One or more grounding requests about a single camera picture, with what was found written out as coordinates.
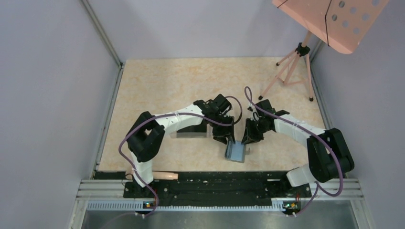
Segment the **clear plastic card box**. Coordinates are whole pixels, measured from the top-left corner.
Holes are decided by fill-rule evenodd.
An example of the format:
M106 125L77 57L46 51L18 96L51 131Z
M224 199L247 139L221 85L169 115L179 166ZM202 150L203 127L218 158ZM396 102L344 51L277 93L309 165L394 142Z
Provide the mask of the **clear plastic card box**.
M210 128L207 124L192 125L170 134L171 138L208 138L210 136Z

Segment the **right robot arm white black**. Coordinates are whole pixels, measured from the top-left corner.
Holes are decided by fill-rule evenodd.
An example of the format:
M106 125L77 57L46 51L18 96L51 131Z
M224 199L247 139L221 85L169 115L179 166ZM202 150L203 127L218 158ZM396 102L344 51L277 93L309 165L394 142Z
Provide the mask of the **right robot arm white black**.
M288 111L276 111L269 100L250 104L248 110L252 116L245 121L244 145L258 143L264 139L264 133L273 131L290 137L307 149L309 162L282 176L280 191L283 195L292 197L299 191L299 186L325 183L354 169L354 160L339 129L311 126Z

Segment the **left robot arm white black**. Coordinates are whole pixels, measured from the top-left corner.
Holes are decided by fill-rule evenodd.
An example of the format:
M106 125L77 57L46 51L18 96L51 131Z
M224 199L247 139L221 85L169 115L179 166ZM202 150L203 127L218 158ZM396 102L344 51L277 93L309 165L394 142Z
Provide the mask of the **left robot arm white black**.
M223 144L235 142L234 125L237 121L228 114L231 108L227 98L219 94L214 99L197 100L174 112L141 113L124 139L132 156L135 191L141 197L148 197L153 192L152 160L166 135L204 124L211 126L214 140Z

